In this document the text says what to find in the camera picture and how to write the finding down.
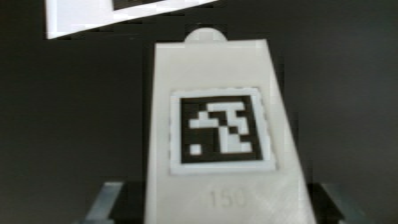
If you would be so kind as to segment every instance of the black square marker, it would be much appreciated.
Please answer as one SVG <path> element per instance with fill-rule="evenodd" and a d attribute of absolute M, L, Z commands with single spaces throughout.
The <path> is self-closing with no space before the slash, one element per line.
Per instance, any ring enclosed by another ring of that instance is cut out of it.
<path fill-rule="evenodd" d="M 182 163 L 263 160 L 251 96 L 182 98 Z"/>

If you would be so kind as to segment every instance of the white 3d-printed object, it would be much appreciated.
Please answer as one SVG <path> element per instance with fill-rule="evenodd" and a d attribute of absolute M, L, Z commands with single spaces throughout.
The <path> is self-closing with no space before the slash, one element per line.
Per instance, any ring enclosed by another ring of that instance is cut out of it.
<path fill-rule="evenodd" d="M 199 29 L 155 61 L 146 224 L 315 224 L 265 40 Z"/>

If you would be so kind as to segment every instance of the white marker border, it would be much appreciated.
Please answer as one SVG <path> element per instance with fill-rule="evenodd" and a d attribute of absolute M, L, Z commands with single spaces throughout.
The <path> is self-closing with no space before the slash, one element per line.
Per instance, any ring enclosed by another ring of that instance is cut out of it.
<path fill-rule="evenodd" d="M 263 152 L 263 160 L 208 162 L 182 164 L 182 98 L 213 96 L 251 96 L 254 118 L 258 124 L 258 135 Z M 258 88 L 228 88 L 194 91 L 176 91 L 171 95 L 171 174 L 212 174 L 240 173 L 276 170 L 276 156 L 272 153 L 269 125 L 265 120 L 265 110 L 261 104 L 261 93 Z"/>

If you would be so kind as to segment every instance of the black background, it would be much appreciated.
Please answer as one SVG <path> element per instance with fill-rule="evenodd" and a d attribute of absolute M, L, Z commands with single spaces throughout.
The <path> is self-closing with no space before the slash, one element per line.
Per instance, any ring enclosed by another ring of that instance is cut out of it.
<path fill-rule="evenodd" d="M 199 25 L 267 38 L 309 181 L 398 222 L 398 3 L 222 0 L 45 38 L 45 1 L 0 2 L 0 223 L 71 223 L 102 182 L 146 179 L 153 44 Z"/>

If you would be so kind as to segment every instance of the white card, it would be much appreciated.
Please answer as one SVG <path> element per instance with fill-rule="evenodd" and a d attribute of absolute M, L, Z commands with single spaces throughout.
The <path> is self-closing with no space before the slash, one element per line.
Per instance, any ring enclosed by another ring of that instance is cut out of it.
<path fill-rule="evenodd" d="M 46 0 L 48 39 L 217 0 Z"/>

